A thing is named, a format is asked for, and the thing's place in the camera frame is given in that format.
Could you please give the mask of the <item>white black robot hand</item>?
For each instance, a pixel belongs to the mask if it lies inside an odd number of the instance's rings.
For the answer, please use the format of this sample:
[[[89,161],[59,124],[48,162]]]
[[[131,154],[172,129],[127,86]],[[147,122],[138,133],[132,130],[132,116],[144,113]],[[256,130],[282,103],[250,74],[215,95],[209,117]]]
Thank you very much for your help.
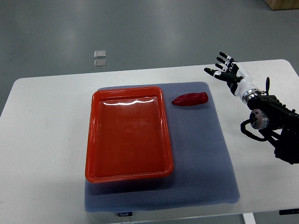
[[[204,71],[214,78],[227,83],[231,93],[239,97],[243,103],[249,101],[251,95],[259,94],[258,88],[253,85],[248,71],[231,56],[220,52],[217,57],[217,69],[204,68]]]

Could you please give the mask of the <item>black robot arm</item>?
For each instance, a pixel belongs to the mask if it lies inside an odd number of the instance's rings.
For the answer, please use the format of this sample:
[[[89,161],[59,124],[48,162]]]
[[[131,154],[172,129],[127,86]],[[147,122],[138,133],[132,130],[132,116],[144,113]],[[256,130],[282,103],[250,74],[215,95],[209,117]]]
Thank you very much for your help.
[[[270,78],[266,90],[250,90],[245,103],[251,110],[249,119],[241,123],[241,132],[274,146],[274,155],[290,164],[299,162],[299,115],[289,110],[276,96],[269,94]]]

